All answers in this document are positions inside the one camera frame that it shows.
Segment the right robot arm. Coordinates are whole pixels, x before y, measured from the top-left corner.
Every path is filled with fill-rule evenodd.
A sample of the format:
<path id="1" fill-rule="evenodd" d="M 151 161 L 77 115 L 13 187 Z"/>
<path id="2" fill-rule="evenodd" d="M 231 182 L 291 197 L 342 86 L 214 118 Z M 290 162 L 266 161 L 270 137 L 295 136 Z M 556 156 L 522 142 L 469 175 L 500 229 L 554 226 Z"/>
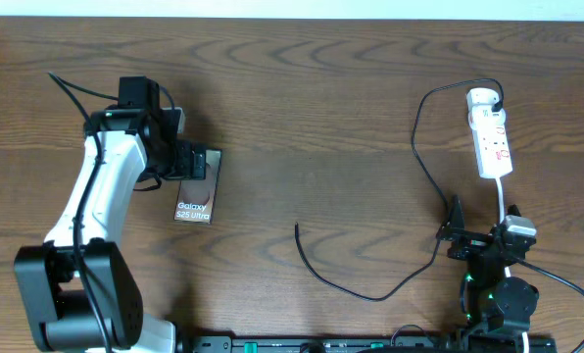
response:
<path id="1" fill-rule="evenodd" d="M 529 331 L 538 289 L 507 275 L 506 268 L 525 258 L 536 243 L 536 233 L 533 222 L 522 217 L 515 205 L 489 232 L 470 231 L 465 227 L 460 198 L 452 198 L 437 238 L 451 243 L 449 258 L 466 262 L 460 294 L 461 308 L 467 315 L 467 326 L 461 333 L 463 344 L 472 336 L 517 340 Z"/>

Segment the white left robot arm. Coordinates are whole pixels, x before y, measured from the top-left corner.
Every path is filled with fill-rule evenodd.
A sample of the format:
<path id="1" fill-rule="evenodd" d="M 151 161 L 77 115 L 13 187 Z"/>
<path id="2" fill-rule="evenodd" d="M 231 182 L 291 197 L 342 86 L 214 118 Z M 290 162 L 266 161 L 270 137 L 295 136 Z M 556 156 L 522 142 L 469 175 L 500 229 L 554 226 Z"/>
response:
<path id="1" fill-rule="evenodd" d="M 178 139 L 180 108 L 106 110 L 84 127 L 71 197 L 42 244 L 23 246 L 14 272 L 31 336 L 43 352 L 185 352 L 176 324 L 143 308 L 121 253 L 136 183 L 164 173 L 205 175 L 205 150 Z"/>

